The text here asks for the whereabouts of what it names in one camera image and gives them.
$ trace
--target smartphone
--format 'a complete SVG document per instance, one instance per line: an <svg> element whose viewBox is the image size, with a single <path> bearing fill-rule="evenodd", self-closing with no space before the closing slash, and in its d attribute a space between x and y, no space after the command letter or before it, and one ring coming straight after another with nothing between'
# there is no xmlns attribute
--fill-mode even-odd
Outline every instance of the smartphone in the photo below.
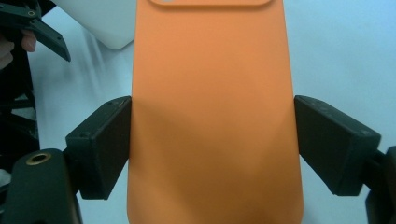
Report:
<svg viewBox="0 0 396 224"><path fill-rule="evenodd" d="M301 223L280 0L137 0L131 223Z"/></svg>

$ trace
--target black clamp arm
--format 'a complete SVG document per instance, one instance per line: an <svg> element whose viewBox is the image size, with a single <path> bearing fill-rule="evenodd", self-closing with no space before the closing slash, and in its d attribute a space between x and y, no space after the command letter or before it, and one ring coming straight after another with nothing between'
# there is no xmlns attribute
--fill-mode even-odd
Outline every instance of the black clamp arm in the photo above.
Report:
<svg viewBox="0 0 396 224"><path fill-rule="evenodd" d="M14 31L4 34L9 41L14 42L20 41L19 30L33 31L39 42L70 62L70 54L62 35L41 20L41 8L37 1L32 0L29 4L24 4L24 7L0 1L0 27Z"/></svg>
<svg viewBox="0 0 396 224"><path fill-rule="evenodd" d="M396 147L377 150L381 135L320 100L294 98L300 155L338 196L366 200L370 224L396 223Z"/></svg>

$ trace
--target white surface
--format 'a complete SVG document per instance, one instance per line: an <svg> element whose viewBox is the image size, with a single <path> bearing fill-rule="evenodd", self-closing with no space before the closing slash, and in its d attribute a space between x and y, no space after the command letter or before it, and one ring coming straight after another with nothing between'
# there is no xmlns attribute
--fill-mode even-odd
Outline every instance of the white surface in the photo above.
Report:
<svg viewBox="0 0 396 224"><path fill-rule="evenodd" d="M9 184L10 181L11 175L7 171L0 169L0 187Z"/></svg>
<svg viewBox="0 0 396 224"><path fill-rule="evenodd" d="M381 133L380 150L396 145L396 2L287 0L285 10L295 93L326 101ZM94 109L130 94L134 46L107 49L59 8L45 21L64 35L72 62L41 45L30 54L40 144L65 148L64 137ZM303 223L367 223L367 189L340 198L303 161L302 174ZM126 180L124 170L107 202L80 200L85 223L127 223Z"/></svg>
<svg viewBox="0 0 396 224"><path fill-rule="evenodd" d="M108 48L134 40L136 0L53 0Z"/></svg>

